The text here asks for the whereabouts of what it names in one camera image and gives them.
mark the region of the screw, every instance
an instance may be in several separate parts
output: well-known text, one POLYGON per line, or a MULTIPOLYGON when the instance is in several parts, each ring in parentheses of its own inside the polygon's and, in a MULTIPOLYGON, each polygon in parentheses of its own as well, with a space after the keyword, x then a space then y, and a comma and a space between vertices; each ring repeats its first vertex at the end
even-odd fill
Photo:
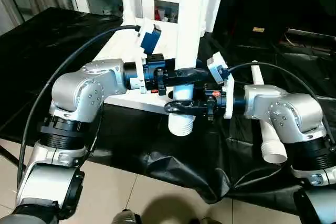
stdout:
POLYGON ((310 184, 312 184, 313 186, 317 186, 317 185, 321 185, 322 182, 321 181, 317 181, 317 180, 313 180, 312 182, 310 182, 310 184))

